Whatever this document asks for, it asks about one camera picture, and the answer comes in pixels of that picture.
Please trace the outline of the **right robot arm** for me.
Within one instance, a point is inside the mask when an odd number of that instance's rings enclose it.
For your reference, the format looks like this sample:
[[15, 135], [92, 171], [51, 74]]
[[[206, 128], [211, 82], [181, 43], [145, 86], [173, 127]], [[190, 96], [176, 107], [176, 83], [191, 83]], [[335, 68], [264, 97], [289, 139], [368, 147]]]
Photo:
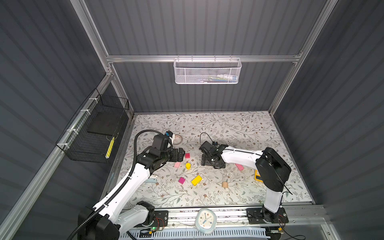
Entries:
[[292, 169], [273, 148], [267, 147], [263, 151], [241, 150], [228, 145], [215, 146], [205, 141], [199, 150], [203, 154], [203, 166], [222, 169], [226, 164], [238, 164], [258, 171], [267, 187], [263, 207], [269, 214], [278, 212]]

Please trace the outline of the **yellow rectangular block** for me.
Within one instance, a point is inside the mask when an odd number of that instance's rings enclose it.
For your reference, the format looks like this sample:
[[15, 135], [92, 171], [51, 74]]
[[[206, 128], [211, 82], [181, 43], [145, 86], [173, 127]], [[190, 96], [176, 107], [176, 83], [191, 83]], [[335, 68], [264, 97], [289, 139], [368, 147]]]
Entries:
[[200, 175], [198, 175], [198, 176], [196, 176], [196, 177], [191, 181], [191, 183], [193, 184], [193, 186], [196, 186], [196, 185], [199, 184], [202, 180], [203, 180], [203, 178], [202, 178]]

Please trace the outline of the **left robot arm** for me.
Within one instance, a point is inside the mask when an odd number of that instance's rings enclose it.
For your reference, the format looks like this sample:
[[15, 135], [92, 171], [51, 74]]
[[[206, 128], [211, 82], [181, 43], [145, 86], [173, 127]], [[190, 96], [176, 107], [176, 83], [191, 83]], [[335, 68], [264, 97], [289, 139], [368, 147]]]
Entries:
[[102, 200], [92, 208], [79, 213], [78, 226], [68, 237], [79, 240], [117, 240], [121, 234], [133, 227], [145, 224], [149, 226], [154, 218], [155, 208], [144, 201], [125, 213], [124, 206], [137, 189], [167, 162], [181, 162], [181, 149], [173, 146], [175, 134], [167, 131], [155, 132], [153, 144], [140, 154], [137, 149], [138, 136], [134, 138], [134, 159], [129, 172]]

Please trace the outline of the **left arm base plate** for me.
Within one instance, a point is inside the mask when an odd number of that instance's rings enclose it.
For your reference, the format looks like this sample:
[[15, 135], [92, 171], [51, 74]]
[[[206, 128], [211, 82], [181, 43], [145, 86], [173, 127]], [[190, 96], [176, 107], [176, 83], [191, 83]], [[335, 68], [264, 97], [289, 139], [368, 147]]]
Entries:
[[143, 227], [166, 227], [168, 225], [169, 211], [149, 211]]

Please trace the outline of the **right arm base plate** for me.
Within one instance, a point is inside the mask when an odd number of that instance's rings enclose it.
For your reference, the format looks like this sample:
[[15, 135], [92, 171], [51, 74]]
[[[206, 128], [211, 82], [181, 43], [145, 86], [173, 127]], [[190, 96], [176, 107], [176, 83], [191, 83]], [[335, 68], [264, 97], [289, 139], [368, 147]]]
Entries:
[[246, 215], [250, 224], [287, 224], [289, 218], [283, 207], [278, 207], [278, 211], [273, 213], [265, 207], [247, 208]]

